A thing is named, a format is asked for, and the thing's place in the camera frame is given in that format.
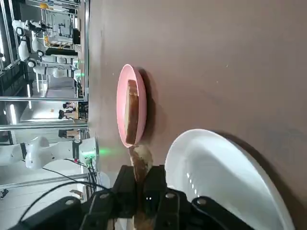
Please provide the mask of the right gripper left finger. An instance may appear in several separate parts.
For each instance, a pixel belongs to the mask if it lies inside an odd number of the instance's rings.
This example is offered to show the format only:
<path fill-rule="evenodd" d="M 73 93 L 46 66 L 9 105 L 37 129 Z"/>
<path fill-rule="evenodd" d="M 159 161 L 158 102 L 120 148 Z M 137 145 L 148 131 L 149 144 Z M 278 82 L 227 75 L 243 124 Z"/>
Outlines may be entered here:
<path fill-rule="evenodd" d="M 137 190 L 133 167 L 123 165 L 112 188 L 98 185 L 91 197 L 81 202 L 73 196 L 59 199 L 29 216 L 25 215 L 42 198 L 69 183 L 57 185 L 37 198 L 22 214 L 16 230 L 106 230 L 108 222 L 129 219 L 137 209 Z"/>

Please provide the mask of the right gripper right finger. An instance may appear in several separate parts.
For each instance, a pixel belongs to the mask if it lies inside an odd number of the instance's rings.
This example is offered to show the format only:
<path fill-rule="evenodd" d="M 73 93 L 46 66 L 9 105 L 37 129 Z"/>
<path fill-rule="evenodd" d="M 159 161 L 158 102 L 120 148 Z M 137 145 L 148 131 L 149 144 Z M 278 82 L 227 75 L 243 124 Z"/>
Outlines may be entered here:
<path fill-rule="evenodd" d="M 191 201 L 167 187 L 164 165 L 152 167 L 143 184 L 145 214 L 155 230 L 251 230 L 246 222 L 207 196 Z"/>

